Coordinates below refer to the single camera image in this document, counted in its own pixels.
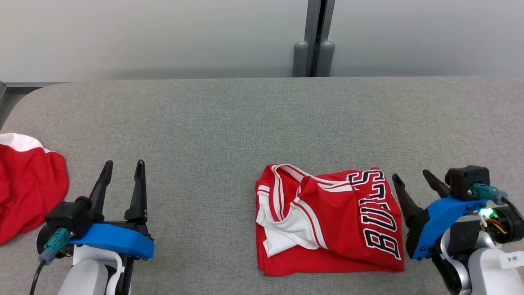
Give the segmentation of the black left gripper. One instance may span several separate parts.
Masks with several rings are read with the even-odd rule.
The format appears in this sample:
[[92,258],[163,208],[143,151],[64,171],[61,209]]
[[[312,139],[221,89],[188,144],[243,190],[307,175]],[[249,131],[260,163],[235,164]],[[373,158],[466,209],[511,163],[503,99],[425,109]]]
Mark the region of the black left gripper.
[[142,159],[137,162],[131,203],[124,213],[127,222],[104,222],[103,207],[112,171],[113,161],[109,160],[103,166],[90,193],[92,206],[89,212],[93,221],[45,222],[37,237],[39,259],[61,259],[67,254],[73,254],[73,246],[89,246],[138,259],[154,257],[155,244],[146,226],[148,218],[145,163]]

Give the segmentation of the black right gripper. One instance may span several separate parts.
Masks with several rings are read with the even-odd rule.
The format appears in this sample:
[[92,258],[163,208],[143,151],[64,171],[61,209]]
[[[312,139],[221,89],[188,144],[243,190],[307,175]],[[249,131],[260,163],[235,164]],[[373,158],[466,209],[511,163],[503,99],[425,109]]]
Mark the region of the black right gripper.
[[[449,187],[427,169],[422,174],[441,199]],[[411,259],[467,256],[474,250],[523,239],[523,220],[509,205],[488,207],[486,203],[432,203],[419,207],[408,194],[404,181],[393,174],[399,208],[408,227],[405,249]]]

